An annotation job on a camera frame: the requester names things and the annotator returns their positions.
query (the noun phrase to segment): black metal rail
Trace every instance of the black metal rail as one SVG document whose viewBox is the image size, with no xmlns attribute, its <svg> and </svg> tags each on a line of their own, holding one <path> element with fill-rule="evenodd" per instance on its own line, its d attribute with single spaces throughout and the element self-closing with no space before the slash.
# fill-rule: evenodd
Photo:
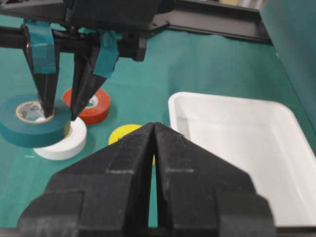
<svg viewBox="0 0 316 237">
<path fill-rule="evenodd" d="M 172 12 L 154 17 L 151 29 L 217 34 L 271 44 L 258 10 L 200 0 L 177 0 Z"/>
<path fill-rule="evenodd" d="M 67 53 L 89 53 L 91 45 L 96 44 L 98 37 L 78 34 L 78 37 L 65 37 L 61 31 L 53 30 L 55 44 L 60 45 L 61 52 Z M 0 47 L 20 48 L 26 46 L 27 40 L 23 31 L 19 28 L 0 27 Z M 120 57 L 136 58 L 137 49 L 126 40 L 118 40 L 118 51 Z"/>
</svg>

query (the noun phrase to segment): teal tape roll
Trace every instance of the teal tape roll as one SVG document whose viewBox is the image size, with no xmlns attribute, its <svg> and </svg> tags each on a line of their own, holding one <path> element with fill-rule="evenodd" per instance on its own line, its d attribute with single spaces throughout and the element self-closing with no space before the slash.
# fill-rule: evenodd
<svg viewBox="0 0 316 237">
<path fill-rule="evenodd" d="M 56 99 L 51 117 L 35 121 L 40 115 L 42 110 L 36 95 L 17 95 L 0 107 L 0 132 L 8 142 L 30 148 L 46 147 L 65 138 L 71 111 L 61 99 Z"/>
</svg>

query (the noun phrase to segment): blue-green tape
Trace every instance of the blue-green tape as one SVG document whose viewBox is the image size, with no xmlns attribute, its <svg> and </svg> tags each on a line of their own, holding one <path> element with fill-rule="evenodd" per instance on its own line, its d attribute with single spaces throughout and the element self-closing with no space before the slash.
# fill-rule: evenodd
<svg viewBox="0 0 316 237">
<path fill-rule="evenodd" d="M 55 42 L 50 24 L 30 20 L 25 20 L 24 24 L 30 34 L 34 73 L 56 73 Z"/>
<path fill-rule="evenodd" d="M 46 147 L 67 136 L 71 119 L 69 107 L 56 99 L 54 115 L 43 123 L 29 123 L 17 116 L 17 108 L 30 101 L 37 101 L 36 95 L 17 95 L 0 107 L 0 132 L 5 140 L 21 147 Z"/>
<path fill-rule="evenodd" d="M 117 40 L 113 32 L 101 31 L 100 51 L 94 67 L 94 74 L 110 78 L 119 56 Z"/>
</svg>

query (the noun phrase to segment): metal rod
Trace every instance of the metal rod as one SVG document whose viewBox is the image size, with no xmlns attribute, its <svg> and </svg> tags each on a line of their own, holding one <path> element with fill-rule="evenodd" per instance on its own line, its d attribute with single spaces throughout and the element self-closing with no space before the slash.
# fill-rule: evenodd
<svg viewBox="0 0 316 237">
<path fill-rule="evenodd" d="M 89 53 L 91 46 L 96 44 L 93 38 L 71 38 L 63 37 L 59 31 L 53 31 L 55 43 L 60 45 L 61 52 L 67 53 Z M 19 28 L 0 27 L 0 47 L 24 48 L 26 37 Z M 137 54 L 136 49 L 122 40 L 118 40 L 118 51 L 120 57 L 134 58 Z"/>
</svg>

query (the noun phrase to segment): red tape roll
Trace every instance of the red tape roll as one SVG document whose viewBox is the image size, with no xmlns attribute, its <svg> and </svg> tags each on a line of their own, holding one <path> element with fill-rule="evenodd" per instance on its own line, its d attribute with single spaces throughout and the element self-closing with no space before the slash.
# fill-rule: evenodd
<svg viewBox="0 0 316 237">
<path fill-rule="evenodd" d="M 63 101 L 70 106 L 72 89 L 67 90 L 63 95 Z M 105 120 L 109 113 L 111 99 L 102 89 L 99 89 L 90 99 L 89 105 L 79 114 L 79 117 L 86 125 L 97 124 Z"/>
</svg>

